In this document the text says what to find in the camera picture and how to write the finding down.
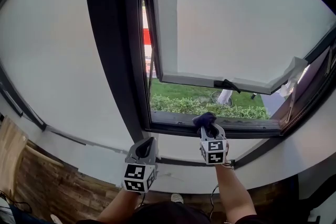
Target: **wooden floor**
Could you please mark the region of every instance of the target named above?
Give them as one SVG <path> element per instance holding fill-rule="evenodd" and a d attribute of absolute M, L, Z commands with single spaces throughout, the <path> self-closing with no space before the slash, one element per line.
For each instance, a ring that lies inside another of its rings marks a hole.
<path fill-rule="evenodd" d="M 30 145 L 41 153 L 53 157 L 34 144 Z M 290 178 L 250 190 L 257 212 L 273 216 L 274 207 L 278 208 L 288 200 L 295 199 L 296 181 L 297 178 Z M 79 173 L 75 167 L 65 164 L 61 168 L 24 150 L 18 171 L 15 199 L 29 203 L 33 215 L 37 218 L 51 221 L 50 214 L 55 214 L 66 224 L 81 219 L 94 219 L 118 191 L 115 185 Z M 210 195 L 183 195 L 183 198 L 190 206 L 205 212 L 211 210 Z M 146 195 L 145 203 L 164 200 L 170 200 L 170 194 L 152 191 Z M 222 213 L 219 196 L 214 195 L 213 201 L 215 204 L 213 222 L 223 223 L 225 214 Z"/>

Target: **grass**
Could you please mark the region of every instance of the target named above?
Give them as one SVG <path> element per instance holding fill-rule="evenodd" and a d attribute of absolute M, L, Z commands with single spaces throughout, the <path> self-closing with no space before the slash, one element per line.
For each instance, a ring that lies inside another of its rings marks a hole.
<path fill-rule="evenodd" d="M 169 98 L 192 98 L 193 100 L 198 100 L 201 103 L 213 103 L 211 100 L 211 94 L 214 91 L 220 91 L 220 89 L 199 87 L 199 86 L 189 86 L 189 85 L 179 85 L 171 83 L 161 83 L 158 79 L 153 79 L 152 81 L 152 94 L 162 95 Z M 241 92 L 240 94 L 236 91 L 232 93 L 233 105 L 238 106 L 261 106 L 263 107 L 263 101 L 258 94 L 253 100 L 251 99 L 251 93 Z"/>

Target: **green hedge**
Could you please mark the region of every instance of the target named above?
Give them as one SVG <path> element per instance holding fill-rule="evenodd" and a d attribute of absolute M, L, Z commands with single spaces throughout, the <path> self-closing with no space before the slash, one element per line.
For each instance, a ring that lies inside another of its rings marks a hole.
<path fill-rule="evenodd" d="M 242 119 L 269 119 L 266 108 L 260 106 L 232 106 L 228 108 L 221 104 L 201 104 L 191 98 L 170 99 L 161 95 L 154 94 L 151 99 L 151 108 L 153 110 L 168 111 L 185 114 L 201 115 L 205 112 L 213 112 L 216 116 Z"/>

